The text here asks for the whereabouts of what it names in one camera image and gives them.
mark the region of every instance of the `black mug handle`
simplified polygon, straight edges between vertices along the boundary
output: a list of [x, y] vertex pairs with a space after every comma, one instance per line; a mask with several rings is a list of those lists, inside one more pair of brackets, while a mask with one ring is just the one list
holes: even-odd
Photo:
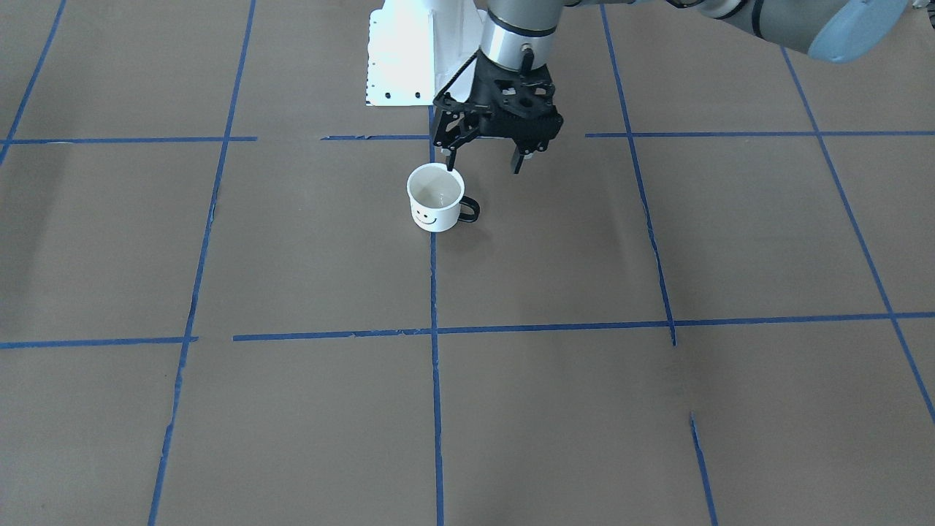
[[473, 223], [477, 221], [478, 217], [481, 217], [481, 205], [479, 205], [474, 199], [468, 196], [461, 197], [461, 204], [470, 208], [474, 213], [461, 212], [461, 215], [458, 216], [458, 221], [462, 221], [464, 223]]

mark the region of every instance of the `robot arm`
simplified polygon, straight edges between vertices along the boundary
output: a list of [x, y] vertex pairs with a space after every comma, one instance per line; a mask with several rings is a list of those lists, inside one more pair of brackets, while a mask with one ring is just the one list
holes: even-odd
[[[648, 0], [489, 0], [470, 96], [436, 96], [432, 140], [454, 166], [458, 148], [477, 137], [512, 139], [511, 167], [545, 152], [563, 119], [546, 66], [565, 7], [638, 4]], [[791, 50], [833, 63], [849, 62], [877, 44], [899, 19], [906, 0], [665, 0], [727, 22]]]

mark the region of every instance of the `mug rim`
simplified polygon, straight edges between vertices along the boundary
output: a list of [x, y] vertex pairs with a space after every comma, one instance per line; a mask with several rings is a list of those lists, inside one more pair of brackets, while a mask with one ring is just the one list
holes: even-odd
[[[415, 174], [418, 173], [420, 170], [423, 170], [423, 169], [426, 169], [426, 168], [441, 168], [446, 174], [451, 175], [452, 177], [454, 177], [454, 179], [458, 182], [458, 186], [460, 187], [460, 192], [459, 192], [459, 194], [458, 194], [458, 199], [456, 199], [456, 200], [454, 201], [454, 203], [452, 203], [452, 204], [450, 204], [450, 205], [448, 205], [448, 206], [446, 206], [446, 207], [444, 207], [444, 208], [435, 208], [435, 207], [425, 206], [419, 199], [415, 198], [415, 196], [412, 194], [412, 188], [411, 188], [411, 186], [410, 186], [411, 183], [412, 183], [412, 178], [413, 178], [413, 177], [415, 176]], [[461, 176], [461, 172], [459, 172], [459, 171], [457, 170], [457, 168], [452, 168], [452, 170], [449, 171], [449, 170], [448, 170], [448, 166], [445, 165], [444, 163], [425, 163], [424, 165], [421, 165], [420, 167], [418, 167], [418, 168], [416, 168], [415, 170], [413, 170], [412, 173], [410, 174], [409, 178], [406, 180], [406, 193], [409, 194], [409, 197], [410, 197], [410, 199], [411, 199], [413, 202], [419, 203], [419, 206], [421, 206], [421, 207], [423, 207], [423, 208], [425, 208], [425, 209], [427, 209], [427, 210], [434, 211], [434, 212], [444, 212], [444, 211], [446, 211], [446, 210], [450, 210], [450, 209], [452, 209], [452, 208], [454, 208], [454, 207], [456, 207], [456, 206], [459, 206], [459, 205], [461, 204], [461, 199], [465, 196], [465, 180], [464, 180], [464, 177]]]

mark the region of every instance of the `mug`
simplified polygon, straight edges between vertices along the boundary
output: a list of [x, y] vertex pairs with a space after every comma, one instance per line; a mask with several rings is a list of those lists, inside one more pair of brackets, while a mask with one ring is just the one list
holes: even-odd
[[[412, 221], [422, 230], [444, 232], [458, 221], [473, 223], [481, 215], [481, 205], [465, 196], [465, 180], [458, 170], [448, 171], [441, 163], [416, 168], [406, 182], [410, 195]], [[461, 207], [471, 213], [461, 212]]]

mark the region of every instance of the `white metal bracket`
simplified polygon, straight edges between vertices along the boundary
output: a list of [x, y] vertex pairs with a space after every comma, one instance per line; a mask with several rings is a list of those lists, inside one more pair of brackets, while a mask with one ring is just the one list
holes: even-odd
[[[370, 13], [367, 104], [429, 106], [481, 43], [483, 11], [472, 0], [384, 0]], [[450, 88], [468, 98], [471, 65]]]

